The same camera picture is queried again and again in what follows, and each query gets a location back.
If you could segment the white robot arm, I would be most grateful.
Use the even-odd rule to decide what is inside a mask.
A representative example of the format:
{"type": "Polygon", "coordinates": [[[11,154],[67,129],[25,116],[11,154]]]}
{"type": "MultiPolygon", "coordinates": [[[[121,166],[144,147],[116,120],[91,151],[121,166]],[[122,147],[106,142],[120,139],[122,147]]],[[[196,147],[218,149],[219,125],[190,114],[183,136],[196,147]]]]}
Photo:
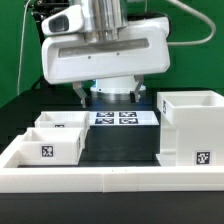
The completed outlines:
{"type": "Polygon", "coordinates": [[[42,31],[45,79],[71,83],[85,107],[84,81],[95,80],[96,92],[136,96],[144,75],[170,66],[169,20],[130,21],[125,0],[71,0],[67,9],[42,22],[42,31]]]}

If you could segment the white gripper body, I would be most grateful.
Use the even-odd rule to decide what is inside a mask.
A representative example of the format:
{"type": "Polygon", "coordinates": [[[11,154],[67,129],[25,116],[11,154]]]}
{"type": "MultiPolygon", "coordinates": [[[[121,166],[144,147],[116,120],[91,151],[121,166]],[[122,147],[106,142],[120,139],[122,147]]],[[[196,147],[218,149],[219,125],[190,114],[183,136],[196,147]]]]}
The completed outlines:
{"type": "Polygon", "coordinates": [[[112,42],[88,44],[81,34],[47,38],[42,45],[51,84],[163,73],[170,66],[166,17],[131,21],[112,42]]]}

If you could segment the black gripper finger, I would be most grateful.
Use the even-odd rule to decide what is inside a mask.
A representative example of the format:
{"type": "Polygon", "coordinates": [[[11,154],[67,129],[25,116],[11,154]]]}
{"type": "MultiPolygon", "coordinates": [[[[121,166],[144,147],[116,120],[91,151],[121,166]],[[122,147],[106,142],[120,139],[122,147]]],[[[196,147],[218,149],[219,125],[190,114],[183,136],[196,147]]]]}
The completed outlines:
{"type": "Polygon", "coordinates": [[[72,84],[73,86],[73,90],[76,92],[76,94],[79,96],[80,100],[81,100],[81,104],[83,107],[86,107],[86,97],[87,94],[84,91],[84,89],[82,88],[82,83],[81,82],[74,82],[72,84]]]}
{"type": "Polygon", "coordinates": [[[135,89],[130,92],[130,100],[132,103],[138,103],[139,102],[139,91],[144,82],[144,78],[142,75],[139,75],[139,76],[135,76],[134,79],[137,82],[137,85],[136,85],[135,89]]]}

